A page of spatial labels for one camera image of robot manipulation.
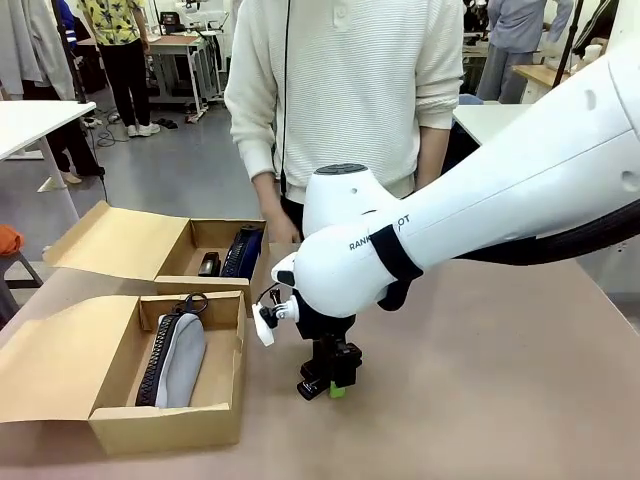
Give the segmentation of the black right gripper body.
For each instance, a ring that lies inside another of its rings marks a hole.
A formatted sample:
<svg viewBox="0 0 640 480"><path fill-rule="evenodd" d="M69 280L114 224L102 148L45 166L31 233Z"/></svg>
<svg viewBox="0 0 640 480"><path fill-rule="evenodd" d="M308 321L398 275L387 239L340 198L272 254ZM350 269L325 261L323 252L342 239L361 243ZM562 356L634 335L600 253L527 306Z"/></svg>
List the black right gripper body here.
<svg viewBox="0 0 640 480"><path fill-rule="evenodd" d="M311 308L302 298L297 298L299 317L297 329L303 340L322 340L325 337L344 339L347 331L354 325L356 316L345 318L331 317Z"/></svg>

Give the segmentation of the person's right hand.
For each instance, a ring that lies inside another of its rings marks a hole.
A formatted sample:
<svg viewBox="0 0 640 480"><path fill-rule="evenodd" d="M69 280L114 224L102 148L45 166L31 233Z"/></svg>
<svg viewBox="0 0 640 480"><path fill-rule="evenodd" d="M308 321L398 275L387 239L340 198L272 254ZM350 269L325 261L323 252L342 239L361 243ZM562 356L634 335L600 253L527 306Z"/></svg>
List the person's right hand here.
<svg viewBox="0 0 640 480"><path fill-rule="evenodd" d="M284 211L279 200L264 202L261 210L275 242L294 244L301 241L299 229Z"/></svg>

